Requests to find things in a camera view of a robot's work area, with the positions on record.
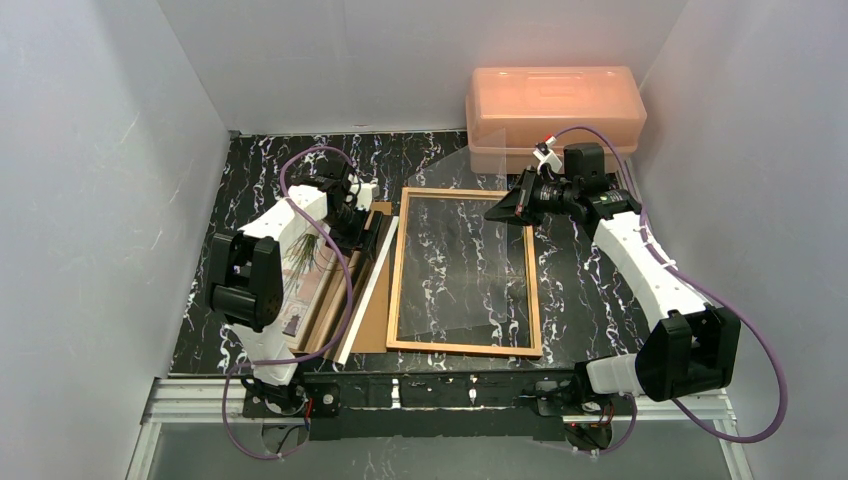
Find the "clear acrylic sheet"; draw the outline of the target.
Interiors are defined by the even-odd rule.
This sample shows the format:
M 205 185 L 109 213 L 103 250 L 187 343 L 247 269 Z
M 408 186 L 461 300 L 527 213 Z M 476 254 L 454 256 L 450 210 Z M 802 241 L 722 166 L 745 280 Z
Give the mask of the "clear acrylic sheet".
M 398 336 L 436 343 L 500 343 L 509 289 L 510 231 L 485 220 L 490 200 L 410 197 Z

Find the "wooden picture frame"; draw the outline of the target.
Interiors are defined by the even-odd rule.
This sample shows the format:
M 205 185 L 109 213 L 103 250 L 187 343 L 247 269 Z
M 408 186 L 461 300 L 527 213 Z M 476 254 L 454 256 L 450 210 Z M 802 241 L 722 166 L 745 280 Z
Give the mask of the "wooden picture frame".
M 537 257 L 535 254 L 534 232 L 532 227 L 525 227 L 523 236 L 527 304 L 529 309 L 529 347 L 504 347 L 494 345 L 412 342 L 401 341 L 397 339 L 398 325 L 400 319 L 403 266 L 405 260 L 406 229 L 408 226 L 409 207 L 411 199 L 428 198 L 441 200 L 499 201 L 506 195 L 506 191 L 493 190 L 425 188 L 409 186 L 404 187 L 402 189 L 399 212 L 399 225 L 397 231 L 395 257 L 392 271 L 388 329 L 386 334 L 386 347 L 388 350 L 414 351 L 425 353 L 450 353 L 490 357 L 540 358 L 542 356 L 543 339 L 541 330 L 540 307 L 538 300 L 538 280 L 536 265 Z

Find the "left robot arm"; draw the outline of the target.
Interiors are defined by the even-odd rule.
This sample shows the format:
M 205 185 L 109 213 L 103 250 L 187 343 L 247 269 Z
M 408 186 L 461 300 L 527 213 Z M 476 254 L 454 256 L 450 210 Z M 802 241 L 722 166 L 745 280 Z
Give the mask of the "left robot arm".
M 309 267 L 297 268 L 284 256 L 302 249 L 310 235 L 331 250 L 345 288 L 342 324 L 348 326 L 357 303 L 350 255 L 373 252 L 384 217 L 372 210 L 376 188 L 348 167 L 306 176 L 292 186 L 282 185 L 281 199 L 258 219 L 213 237 L 206 304 L 247 353 L 242 386 L 282 414 L 300 414 L 312 398 L 296 378 L 298 365 L 327 353 L 343 337 L 337 332 L 303 356 L 292 351 L 283 316 L 286 287 L 297 284 Z M 293 275 L 290 280 L 287 272 Z

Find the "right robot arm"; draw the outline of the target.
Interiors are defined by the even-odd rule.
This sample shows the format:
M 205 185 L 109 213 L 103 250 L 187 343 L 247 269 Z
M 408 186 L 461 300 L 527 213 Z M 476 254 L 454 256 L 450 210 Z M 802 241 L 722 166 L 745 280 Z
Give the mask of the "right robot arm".
M 635 354 L 580 362 L 573 376 L 537 395 L 577 407 L 606 405 L 614 394 L 676 399 L 729 385 L 741 330 L 739 317 L 710 303 L 656 260 L 640 223 L 640 203 L 611 185 L 597 143 L 571 144 L 556 155 L 552 142 L 536 145 L 538 163 L 484 215 L 489 221 L 538 226 L 546 215 L 569 215 L 615 264 L 643 309 L 650 334 Z

